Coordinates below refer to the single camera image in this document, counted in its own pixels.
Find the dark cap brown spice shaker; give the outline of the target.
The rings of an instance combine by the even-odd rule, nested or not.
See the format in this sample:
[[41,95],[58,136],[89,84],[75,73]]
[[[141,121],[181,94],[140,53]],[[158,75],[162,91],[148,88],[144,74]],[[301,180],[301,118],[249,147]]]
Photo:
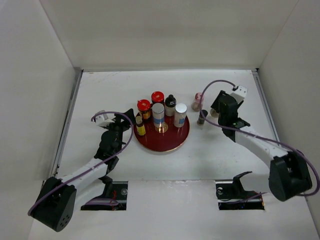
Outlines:
[[205,119],[208,115],[208,111],[205,110],[205,109],[202,109],[200,112],[199,112],[199,116],[198,116],[198,119],[197,119],[197,124],[199,126],[203,126],[205,124]]

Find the small yellow label oil bottle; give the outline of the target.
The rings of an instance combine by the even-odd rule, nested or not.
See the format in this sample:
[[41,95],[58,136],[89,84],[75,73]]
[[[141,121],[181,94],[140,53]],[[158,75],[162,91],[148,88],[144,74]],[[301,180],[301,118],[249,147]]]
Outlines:
[[146,134],[146,129],[142,117],[140,115],[136,116],[135,122],[138,135],[144,136]]

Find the tall silver lid spice jar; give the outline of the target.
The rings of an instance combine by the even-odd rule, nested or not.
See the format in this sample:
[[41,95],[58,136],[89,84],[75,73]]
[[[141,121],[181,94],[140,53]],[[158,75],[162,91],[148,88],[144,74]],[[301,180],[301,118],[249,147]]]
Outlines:
[[187,115],[187,106],[184,103],[178,103],[175,106],[174,112],[174,126],[177,128],[181,128],[185,124],[186,115]]

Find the red lid chili sauce jar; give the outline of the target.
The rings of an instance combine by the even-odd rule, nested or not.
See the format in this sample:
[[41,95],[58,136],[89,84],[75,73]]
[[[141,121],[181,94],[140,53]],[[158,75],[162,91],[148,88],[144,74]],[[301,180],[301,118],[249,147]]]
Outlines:
[[137,101],[137,109],[139,115],[144,122],[148,122],[152,118],[152,105],[149,100],[141,99]]

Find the black cap white powder bottle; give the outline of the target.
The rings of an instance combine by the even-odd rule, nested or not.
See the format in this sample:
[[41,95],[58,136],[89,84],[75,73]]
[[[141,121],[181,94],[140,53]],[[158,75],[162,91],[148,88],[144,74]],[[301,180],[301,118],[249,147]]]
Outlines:
[[169,94],[168,97],[164,100],[164,113],[168,117],[172,117],[175,113],[175,107],[177,100],[173,94]]

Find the silver lid jar blue label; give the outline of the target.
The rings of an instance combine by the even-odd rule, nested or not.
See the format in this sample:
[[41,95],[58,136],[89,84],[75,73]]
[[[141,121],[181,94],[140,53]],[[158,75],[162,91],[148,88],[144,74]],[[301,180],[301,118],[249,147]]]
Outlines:
[[156,128],[161,128],[165,122],[165,108],[162,103],[152,105],[153,124]]

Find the black cap brown spice bottle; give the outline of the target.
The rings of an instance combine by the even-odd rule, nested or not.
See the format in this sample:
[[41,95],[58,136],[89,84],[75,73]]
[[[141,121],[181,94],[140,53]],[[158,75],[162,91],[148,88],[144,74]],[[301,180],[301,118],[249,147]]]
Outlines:
[[211,108],[210,109],[210,115],[213,117],[213,118],[218,118],[219,117],[219,113],[216,112],[216,110],[214,108]]

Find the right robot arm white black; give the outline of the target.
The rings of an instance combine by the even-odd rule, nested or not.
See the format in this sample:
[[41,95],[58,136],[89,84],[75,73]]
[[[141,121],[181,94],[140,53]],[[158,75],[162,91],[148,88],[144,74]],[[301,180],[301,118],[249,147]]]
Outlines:
[[233,142],[247,148],[269,168],[267,186],[279,201],[286,201],[312,188],[306,161],[298,153],[259,139],[254,129],[238,117],[245,95],[221,90],[211,105],[218,113],[222,132]]

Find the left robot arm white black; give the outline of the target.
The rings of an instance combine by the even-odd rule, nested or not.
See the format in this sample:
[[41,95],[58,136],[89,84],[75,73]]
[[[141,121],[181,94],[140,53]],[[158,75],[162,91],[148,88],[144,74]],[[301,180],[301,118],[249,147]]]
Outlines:
[[74,211],[87,206],[116,206],[111,198],[113,180],[108,174],[115,168],[120,154],[128,145],[123,133],[134,131],[136,116],[133,109],[124,113],[107,111],[96,113],[91,121],[106,131],[101,135],[97,152],[84,166],[61,178],[48,178],[28,211],[28,215],[55,232],[62,231]]

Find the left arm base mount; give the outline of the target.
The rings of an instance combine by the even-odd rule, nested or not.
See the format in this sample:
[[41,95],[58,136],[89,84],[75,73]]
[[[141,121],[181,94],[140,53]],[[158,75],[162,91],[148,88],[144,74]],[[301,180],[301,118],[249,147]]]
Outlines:
[[128,198],[128,181],[113,181],[109,176],[99,179],[104,184],[100,195],[81,206],[81,211],[126,211]]

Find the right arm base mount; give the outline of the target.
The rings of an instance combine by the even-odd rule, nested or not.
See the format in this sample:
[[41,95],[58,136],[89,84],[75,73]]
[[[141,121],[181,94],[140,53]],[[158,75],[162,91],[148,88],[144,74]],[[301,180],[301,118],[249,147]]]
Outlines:
[[215,182],[218,209],[220,211],[265,210],[262,192],[245,190],[241,178],[251,171],[240,173],[233,179]]

